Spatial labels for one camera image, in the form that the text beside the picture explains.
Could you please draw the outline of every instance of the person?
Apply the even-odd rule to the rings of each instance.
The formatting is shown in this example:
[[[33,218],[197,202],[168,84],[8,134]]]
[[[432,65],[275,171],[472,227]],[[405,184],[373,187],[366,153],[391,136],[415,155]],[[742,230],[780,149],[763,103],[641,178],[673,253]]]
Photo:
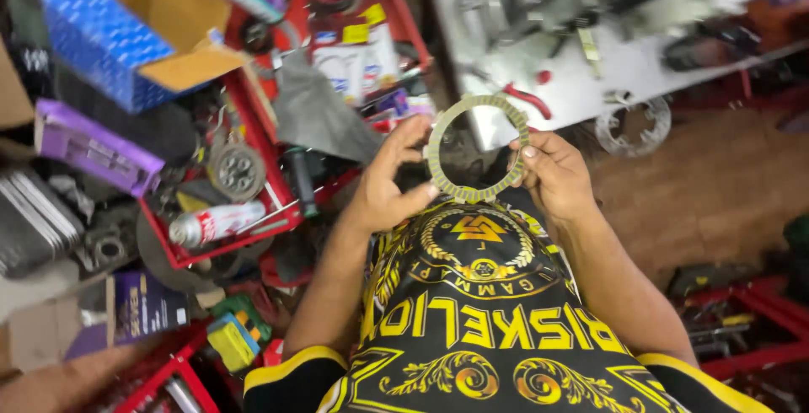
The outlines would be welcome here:
[[[284,362],[245,379],[245,411],[771,411],[699,370],[574,147],[552,132],[512,142],[519,189],[458,203],[429,182],[407,193],[394,184],[402,163],[422,160],[411,147],[429,129],[409,118],[364,171]]]

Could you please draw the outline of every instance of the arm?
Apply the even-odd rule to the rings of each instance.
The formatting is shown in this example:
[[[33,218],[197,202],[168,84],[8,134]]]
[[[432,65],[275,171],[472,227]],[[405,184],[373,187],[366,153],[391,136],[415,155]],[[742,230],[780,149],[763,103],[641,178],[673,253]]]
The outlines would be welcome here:
[[[698,366],[680,317],[596,206],[581,153],[553,132],[540,132],[520,154],[528,170],[522,183],[557,228],[592,314],[636,354],[662,353]]]
[[[329,235],[289,325],[284,360],[310,346],[328,346],[341,354],[348,353],[359,325],[356,315],[371,234],[390,230],[423,210],[439,193],[434,185],[425,183],[402,194],[393,183],[402,163],[421,161],[421,153],[410,147],[429,128],[430,118],[409,118],[389,135],[363,172],[354,197]]]

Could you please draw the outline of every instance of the metal workbench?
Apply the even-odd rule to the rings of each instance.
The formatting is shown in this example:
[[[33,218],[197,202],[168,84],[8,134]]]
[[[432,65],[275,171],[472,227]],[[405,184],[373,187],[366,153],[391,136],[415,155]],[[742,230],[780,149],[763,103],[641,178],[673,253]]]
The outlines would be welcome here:
[[[433,4],[450,60],[454,63],[476,63],[498,81],[514,82],[516,88],[542,98],[553,113],[549,121],[542,118],[531,105],[518,99],[509,100],[528,113],[530,126],[543,130],[571,126],[621,108],[620,105],[604,104],[604,95],[609,91],[629,90],[634,95],[633,101],[643,102],[772,60],[776,56],[785,56],[806,46],[795,45],[728,67],[677,73],[664,68],[659,59],[663,47],[673,41],[672,37],[653,35],[624,41],[621,27],[614,19],[606,17],[594,29],[602,56],[603,78],[597,80],[575,37],[553,59],[548,56],[555,40],[543,33],[487,53],[483,42],[478,40],[480,35],[470,31],[469,26],[474,26],[474,21],[461,18],[469,15],[457,10],[455,0],[433,0]],[[540,70],[552,73],[550,83],[543,86],[537,84],[536,73]],[[479,78],[460,74],[457,67],[455,73],[454,78],[462,94],[491,93],[491,87]],[[505,146],[517,135],[506,116],[496,108],[478,107],[467,114],[481,150]]]

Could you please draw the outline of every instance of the printed shirt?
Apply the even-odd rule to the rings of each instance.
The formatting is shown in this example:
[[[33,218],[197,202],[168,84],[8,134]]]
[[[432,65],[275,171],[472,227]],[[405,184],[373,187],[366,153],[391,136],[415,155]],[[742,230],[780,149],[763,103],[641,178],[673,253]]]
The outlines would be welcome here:
[[[582,305],[539,221],[516,208],[536,211],[525,197],[439,199],[380,236],[349,363],[313,347],[257,369],[244,410],[771,411],[677,359],[633,357]]]

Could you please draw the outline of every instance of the hand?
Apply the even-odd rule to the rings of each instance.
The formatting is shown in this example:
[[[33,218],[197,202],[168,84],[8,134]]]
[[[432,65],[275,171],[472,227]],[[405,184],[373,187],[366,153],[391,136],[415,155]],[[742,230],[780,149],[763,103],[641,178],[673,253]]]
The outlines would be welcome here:
[[[376,158],[362,173],[354,198],[344,211],[350,219],[349,225],[368,233],[390,230],[410,215],[424,210],[439,195],[439,188],[432,182],[408,193],[401,193],[393,183],[402,163],[422,160],[421,153],[410,147],[424,138],[430,122],[427,116],[414,116],[385,139]]]
[[[509,147],[520,149],[520,141],[512,141]],[[511,163],[516,154],[512,154]],[[525,172],[513,187],[522,185],[528,189],[534,203],[544,208],[556,225],[586,218],[598,210],[581,152],[559,135],[532,133],[529,145],[521,149],[520,155]]]

